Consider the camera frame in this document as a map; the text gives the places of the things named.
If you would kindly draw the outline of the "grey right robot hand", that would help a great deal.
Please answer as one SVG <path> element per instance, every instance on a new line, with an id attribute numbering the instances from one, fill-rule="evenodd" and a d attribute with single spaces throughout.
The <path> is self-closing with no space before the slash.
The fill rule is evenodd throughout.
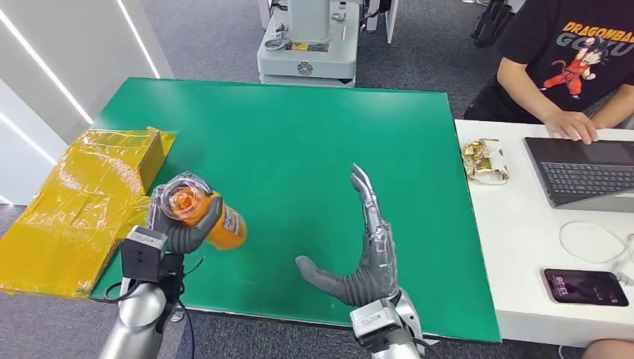
<path id="1" fill-rule="evenodd" d="M 315 288 L 351 307 L 362 307 L 399 292 L 393 233 L 381 215 L 368 174 L 357 164 L 351 168 L 351 183 L 359 192 L 364 229 L 360 261 L 350 274 L 337 276 L 322 270 L 306 256 L 295 258 L 301 277 Z"/>

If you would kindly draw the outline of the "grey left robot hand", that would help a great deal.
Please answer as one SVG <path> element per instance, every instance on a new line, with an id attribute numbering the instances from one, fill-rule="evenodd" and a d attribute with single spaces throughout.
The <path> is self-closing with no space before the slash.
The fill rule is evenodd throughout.
<path id="1" fill-rule="evenodd" d="M 212 228 L 220 221 L 224 200 L 222 197 L 211 199 L 211 203 L 202 211 L 203 216 L 192 226 L 178 221 L 167 214 L 167 205 L 162 204 L 167 193 L 177 185 L 185 185 L 187 189 L 199 189 L 203 194 L 212 194 L 211 186 L 204 179 L 190 171 L 183 172 L 168 183 L 157 185 L 151 196 L 146 219 L 146 227 L 165 234 L 167 250 L 174 254 L 189 254 L 196 251 Z"/>

